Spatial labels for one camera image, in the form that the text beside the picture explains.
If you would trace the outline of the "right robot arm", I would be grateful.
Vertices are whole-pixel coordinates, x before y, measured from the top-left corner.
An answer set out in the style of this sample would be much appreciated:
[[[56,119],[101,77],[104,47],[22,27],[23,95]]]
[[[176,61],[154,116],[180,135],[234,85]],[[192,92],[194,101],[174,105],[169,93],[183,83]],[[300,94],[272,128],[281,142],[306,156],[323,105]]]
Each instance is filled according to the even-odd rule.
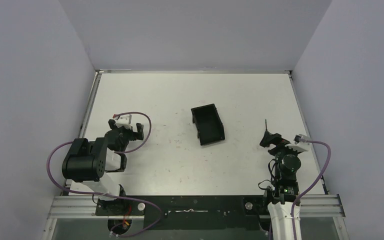
[[[268,210],[274,240],[300,240],[300,194],[297,171],[302,166],[299,151],[279,133],[264,131],[260,146],[274,147],[267,152],[273,156],[268,163],[271,186],[265,188],[263,206]]]

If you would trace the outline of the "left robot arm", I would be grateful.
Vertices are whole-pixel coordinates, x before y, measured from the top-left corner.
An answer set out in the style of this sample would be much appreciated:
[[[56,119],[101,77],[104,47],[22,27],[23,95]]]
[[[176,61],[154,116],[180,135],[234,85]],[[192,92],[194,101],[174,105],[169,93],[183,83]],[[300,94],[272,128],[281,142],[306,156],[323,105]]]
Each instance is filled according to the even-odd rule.
[[[110,119],[110,130],[94,141],[76,138],[62,163],[62,174],[66,179],[101,193],[97,201],[97,212],[110,216],[125,215],[131,202],[125,200],[124,188],[115,183],[110,173],[123,172],[127,167],[124,151],[132,141],[144,140],[144,126],[132,126],[130,117]]]

